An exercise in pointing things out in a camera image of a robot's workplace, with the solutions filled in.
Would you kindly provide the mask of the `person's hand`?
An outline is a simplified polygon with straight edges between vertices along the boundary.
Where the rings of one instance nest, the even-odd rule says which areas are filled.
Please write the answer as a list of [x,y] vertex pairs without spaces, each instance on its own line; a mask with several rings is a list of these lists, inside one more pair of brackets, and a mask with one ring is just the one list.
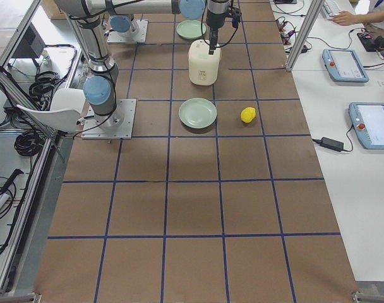
[[358,23],[357,16],[348,11],[340,12],[333,17],[332,21],[341,26],[349,26]]

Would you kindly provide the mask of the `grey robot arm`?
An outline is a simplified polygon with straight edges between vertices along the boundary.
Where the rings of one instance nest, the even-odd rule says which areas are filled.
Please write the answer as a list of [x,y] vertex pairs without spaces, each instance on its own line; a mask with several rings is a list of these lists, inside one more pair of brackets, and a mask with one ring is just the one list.
[[88,55],[92,73],[85,81],[83,93],[91,106],[94,121],[84,126],[84,139],[130,139],[135,117],[135,99],[116,97],[118,66],[111,56],[104,31],[102,13],[111,17],[111,28],[116,32],[138,30],[135,14],[182,14],[190,20],[205,16],[209,27],[209,54],[221,46],[219,29],[225,19],[238,28],[242,13],[233,1],[57,1],[57,6],[76,23],[77,39]]
[[125,35],[136,35],[139,32],[139,25],[134,14],[111,15],[109,17],[111,29]]

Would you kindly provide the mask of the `person's forearm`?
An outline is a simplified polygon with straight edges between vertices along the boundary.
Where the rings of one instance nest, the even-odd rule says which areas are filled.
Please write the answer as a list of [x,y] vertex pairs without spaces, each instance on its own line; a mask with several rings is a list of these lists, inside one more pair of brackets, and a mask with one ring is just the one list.
[[355,23],[379,23],[384,21],[384,11],[356,15]]

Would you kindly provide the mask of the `green plate near arm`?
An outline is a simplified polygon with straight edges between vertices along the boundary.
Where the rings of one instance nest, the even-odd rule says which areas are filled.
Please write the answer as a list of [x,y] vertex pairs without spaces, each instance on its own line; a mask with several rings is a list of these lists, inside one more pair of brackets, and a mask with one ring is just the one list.
[[187,40],[199,39],[206,30],[205,24],[199,20],[184,20],[176,27],[177,34]]
[[179,108],[181,122],[193,129],[203,129],[213,124],[217,118],[215,105],[204,98],[191,98]]

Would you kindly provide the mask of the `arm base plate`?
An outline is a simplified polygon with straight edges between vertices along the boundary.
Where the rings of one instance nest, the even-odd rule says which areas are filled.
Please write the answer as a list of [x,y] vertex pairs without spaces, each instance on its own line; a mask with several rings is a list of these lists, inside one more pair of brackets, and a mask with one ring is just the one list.
[[110,30],[107,38],[109,44],[142,44],[147,36],[147,20],[136,20],[139,25],[139,32],[136,35],[125,35]]
[[88,116],[84,123],[84,132],[81,138],[84,140],[116,140],[131,139],[136,112],[136,99],[117,99],[116,110],[108,118],[94,113],[93,106],[88,108]]

